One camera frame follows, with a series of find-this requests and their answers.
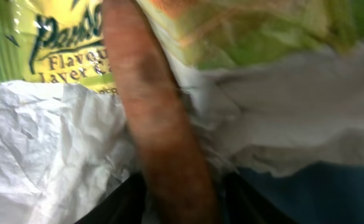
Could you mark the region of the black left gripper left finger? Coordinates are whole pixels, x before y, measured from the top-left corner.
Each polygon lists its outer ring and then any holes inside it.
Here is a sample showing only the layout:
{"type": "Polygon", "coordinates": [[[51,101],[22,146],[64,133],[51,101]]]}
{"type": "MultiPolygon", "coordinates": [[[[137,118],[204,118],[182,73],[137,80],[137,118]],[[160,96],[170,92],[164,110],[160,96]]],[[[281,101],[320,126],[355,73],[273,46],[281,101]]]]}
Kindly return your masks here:
{"type": "Polygon", "coordinates": [[[142,174],[135,173],[75,224],[141,224],[146,192],[142,174]]]}

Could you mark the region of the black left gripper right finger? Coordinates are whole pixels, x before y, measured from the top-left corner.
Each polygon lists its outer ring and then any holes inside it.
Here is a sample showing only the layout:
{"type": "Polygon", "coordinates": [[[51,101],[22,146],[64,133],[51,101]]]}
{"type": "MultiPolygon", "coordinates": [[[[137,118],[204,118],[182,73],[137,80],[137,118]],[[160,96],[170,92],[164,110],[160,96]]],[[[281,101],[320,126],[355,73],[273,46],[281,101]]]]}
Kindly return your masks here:
{"type": "Polygon", "coordinates": [[[297,224],[236,173],[222,179],[231,224],[297,224]]]}

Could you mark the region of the orange carrot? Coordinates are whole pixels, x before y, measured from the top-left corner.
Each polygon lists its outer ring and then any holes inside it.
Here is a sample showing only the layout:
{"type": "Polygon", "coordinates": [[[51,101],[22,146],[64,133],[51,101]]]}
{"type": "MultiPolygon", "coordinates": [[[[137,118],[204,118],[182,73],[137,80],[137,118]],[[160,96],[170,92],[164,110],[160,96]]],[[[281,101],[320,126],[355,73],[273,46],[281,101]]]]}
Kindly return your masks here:
{"type": "Polygon", "coordinates": [[[163,223],[220,223],[208,164],[166,56],[132,0],[105,0],[111,71],[148,189],[163,223]]]}

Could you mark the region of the white paper tissue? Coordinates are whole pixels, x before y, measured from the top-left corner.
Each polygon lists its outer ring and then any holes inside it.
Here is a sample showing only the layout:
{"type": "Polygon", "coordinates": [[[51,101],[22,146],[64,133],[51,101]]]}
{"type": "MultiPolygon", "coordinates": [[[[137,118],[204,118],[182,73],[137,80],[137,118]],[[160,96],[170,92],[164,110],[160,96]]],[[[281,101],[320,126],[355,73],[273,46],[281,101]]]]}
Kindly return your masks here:
{"type": "MultiPolygon", "coordinates": [[[[297,223],[364,223],[364,40],[246,68],[172,65],[216,179],[237,172],[297,223]]],[[[75,223],[138,171],[117,96],[0,84],[0,223],[75,223]]]]}

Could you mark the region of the yellow green snack wrapper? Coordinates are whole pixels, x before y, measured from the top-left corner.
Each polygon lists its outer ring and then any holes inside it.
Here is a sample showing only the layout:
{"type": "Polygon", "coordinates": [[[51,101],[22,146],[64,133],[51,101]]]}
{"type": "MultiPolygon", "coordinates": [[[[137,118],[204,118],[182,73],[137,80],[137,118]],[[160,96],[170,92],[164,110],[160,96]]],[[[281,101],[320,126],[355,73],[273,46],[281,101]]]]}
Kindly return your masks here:
{"type": "MultiPolygon", "coordinates": [[[[157,38],[186,67],[272,62],[364,38],[364,0],[140,0],[157,38]]],[[[0,1],[0,82],[79,83],[115,94],[96,0],[0,1]]]]}

